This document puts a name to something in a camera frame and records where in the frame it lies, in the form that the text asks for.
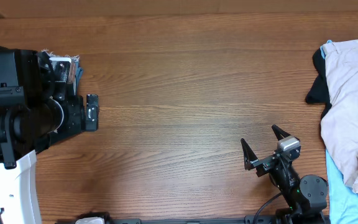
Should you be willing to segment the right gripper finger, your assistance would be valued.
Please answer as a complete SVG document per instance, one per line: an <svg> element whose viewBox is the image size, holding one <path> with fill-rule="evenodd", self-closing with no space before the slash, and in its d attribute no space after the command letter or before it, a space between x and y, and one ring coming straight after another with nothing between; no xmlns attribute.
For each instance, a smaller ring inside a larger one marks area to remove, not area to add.
<svg viewBox="0 0 358 224"><path fill-rule="evenodd" d="M241 139L242 150L244 154L244 168L245 170L251 170L255 168L254 163L258 162L258 157L254 154L253 150L247 144L244 138Z"/></svg>
<svg viewBox="0 0 358 224"><path fill-rule="evenodd" d="M272 130L273 130L278 141L290 136L289 133L287 133L286 131L279 128L276 124L272 125Z"/></svg>

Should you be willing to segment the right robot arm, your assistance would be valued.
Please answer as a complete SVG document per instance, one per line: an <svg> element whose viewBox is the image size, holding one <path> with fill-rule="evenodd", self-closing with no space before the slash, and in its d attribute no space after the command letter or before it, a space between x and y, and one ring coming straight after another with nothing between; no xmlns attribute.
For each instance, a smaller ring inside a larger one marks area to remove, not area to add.
<svg viewBox="0 0 358 224"><path fill-rule="evenodd" d="M241 139L244 154L244 168L256 170L258 177L268 175L279 193L265 202L253 216L247 216L251 223L329 223L329 217L323 214L327 207L328 181L317 175L300 177L292 166L301 152L300 140L272 125L278 140L273 154L259 159L245 139ZM282 196L288 207L276 210L274 215L261 215L265 207Z"/></svg>

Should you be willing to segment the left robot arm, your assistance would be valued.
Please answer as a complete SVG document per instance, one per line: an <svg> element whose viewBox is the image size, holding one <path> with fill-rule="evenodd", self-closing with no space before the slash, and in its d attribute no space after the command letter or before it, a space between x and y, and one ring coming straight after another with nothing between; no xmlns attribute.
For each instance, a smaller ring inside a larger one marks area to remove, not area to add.
<svg viewBox="0 0 358 224"><path fill-rule="evenodd" d="M77 57L0 46L0 223L40 223L37 155L96 131L97 95L81 96Z"/></svg>

